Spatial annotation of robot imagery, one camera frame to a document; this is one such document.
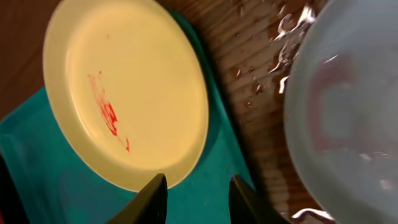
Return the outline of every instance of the red smear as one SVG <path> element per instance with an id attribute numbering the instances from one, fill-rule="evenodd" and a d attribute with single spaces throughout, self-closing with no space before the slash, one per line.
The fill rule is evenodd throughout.
<path id="1" fill-rule="evenodd" d="M 98 74 L 99 81 L 101 81 L 100 77 L 101 73 L 102 72 L 99 72 Z M 116 128 L 116 122 L 118 122 L 118 119 L 116 117 L 116 113 L 114 112 L 111 103 L 105 98 L 105 89 L 101 86 L 101 91 L 99 90 L 96 84 L 95 76 L 92 76 L 90 74 L 87 74 L 87 76 L 88 79 L 90 80 L 95 100 L 97 101 L 97 104 L 101 110 L 101 115 L 104 118 L 105 124 L 112 132 L 112 134 L 118 138 L 118 140 L 122 143 L 123 146 L 125 146 L 125 143 L 122 142 L 122 140 L 120 140 L 120 137 L 118 136 L 118 129 Z M 130 151 L 130 143 L 128 138 L 126 138 L 126 149 L 127 151 Z"/>

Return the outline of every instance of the yellow plate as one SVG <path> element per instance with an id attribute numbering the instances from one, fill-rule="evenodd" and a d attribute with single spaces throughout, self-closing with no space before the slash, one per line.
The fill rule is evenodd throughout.
<path id="1" fill-rule="evenodd" d="M 189 41 L 156 2 L 62 2 L 43 63 L 58 125 L 98 175 L 139 191 L 159 172 L 173 187 L 193 170 L 208 129 L 205 82 Z"/>

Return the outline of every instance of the red spot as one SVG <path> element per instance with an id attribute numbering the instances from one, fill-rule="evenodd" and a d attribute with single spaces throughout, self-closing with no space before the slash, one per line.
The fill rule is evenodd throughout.
<path id="1" fill-rule="evenodd" d="M 105 89 L 101 87 L 101 90 L 96 85 L 96 80 L 95 77 L 88 74 L 88 78 L 91 83 L 91 87 L 93 89 L 94 97 L 95 100 L 97 101 L 97 104 L 101 110 L 101 115 L 105 121 L 105 124 L 111 131 L 111 133 L 118 138 L 118 140 L 123 144 L 124 143 L 120 140 L 118 136 L 118 130 L 116 128 L 116 122 L 118 122 L 118 119 L 116 117 L 116 113 L 113 110 L 113 107 L 111 103 L 105 98 Z M 130 145 L 129 145 L 129 140 L 126 138 L 126 149 L 127 151 L 130 151 Z"/>

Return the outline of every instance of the wooden surface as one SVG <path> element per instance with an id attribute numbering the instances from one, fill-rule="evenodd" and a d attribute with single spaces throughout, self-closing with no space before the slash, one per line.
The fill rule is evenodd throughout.
<path id="1" fill-rule="evenodd" d="M 291 216 L 304 208 L 320 207 L 296 174 L 285 143 L 283 120 L 289 115 L 283 111 L 279 89 L 290 62 L 270 71 L 278 65 L 281 48 L 293 38 L 288 34 L 275 40 L 280 20 L 292 14 L 291 24 L 284 24 L 292 29 L 306 4 L 317 14 L 325 1 L 159 1 L 187 18 L 203 38 L 250 165 L 259 177 L 256 184 L 261 194 L 284 218 L 302 223 L 304 218 L 293 220 Z M 43 39 L 57 4 L 58 0 L 0 1 L 0 119 L 43 85 Z M 308 26 L 299 28 L 304 34 Z M 290 46 L 288 61 L 298 45 Z M 306 218 L 306 223 L 326 222 L 316 216 Z"/>

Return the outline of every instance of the red stain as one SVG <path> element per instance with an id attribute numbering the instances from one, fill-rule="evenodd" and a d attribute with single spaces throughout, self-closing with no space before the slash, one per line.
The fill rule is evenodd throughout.
<path id="1" fill-rule="evenodd" d="M 102 72 L 100 71 L 98 74 L 99 83 L 101 83 L 101 75 Z M 111 131 L 111 133 L 118 138 L 118 141 L 126 147 L 127 151 L 130 151 L 130 143 L 128 138 L 126 137 L 126 142 L 122 141 L 118 136 L 118 129 L 116 127 L 116 123 L 118 119 L 116 117 L 116 113 L 113 110 L 111 103 L 105 98 L 105 89 L 101 86 L 101 90 L 98 88 L 96 83 L 96 77 L 90 74 L 87 74 L 88 79 L 90 80 L 91 87 L 93 89 L 95 100 L 101 110 L 101 115 L 104 118 L 105 124 Z"/>

